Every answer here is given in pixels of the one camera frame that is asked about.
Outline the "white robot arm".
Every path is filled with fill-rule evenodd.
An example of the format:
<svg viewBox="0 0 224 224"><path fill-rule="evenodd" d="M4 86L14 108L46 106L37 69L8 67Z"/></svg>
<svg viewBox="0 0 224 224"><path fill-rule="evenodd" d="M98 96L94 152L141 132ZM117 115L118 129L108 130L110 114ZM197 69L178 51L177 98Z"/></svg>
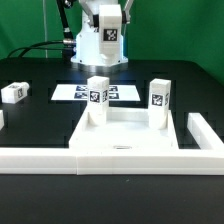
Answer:
<svg viewBox="0 0 224 224"><path fill-rule="evenodd" d="M133 2L126 0L121 8L118 0L79 0L82 29L76 36L76 55L71 61L87 67L126 64L122 26L130 23Z"/></svg>

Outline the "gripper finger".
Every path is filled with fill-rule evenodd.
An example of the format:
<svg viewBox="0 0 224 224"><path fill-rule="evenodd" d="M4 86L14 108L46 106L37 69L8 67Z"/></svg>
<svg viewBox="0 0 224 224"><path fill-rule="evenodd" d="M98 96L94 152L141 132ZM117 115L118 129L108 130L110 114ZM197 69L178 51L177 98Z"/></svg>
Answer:
<svg viewBox="0 0 224 224"><path fill-rule="evenodd" d="M89 3L89 20L90 27L94 29L95 32L99 31L99 4Z"/></svg>
<svg viewBox="0 0 224 224"><path fill-rule="evenodd" d="M134 0L126 0L124 8L122 10L122 23L129 24L131 20L130 9L133 5Z"/></svg>

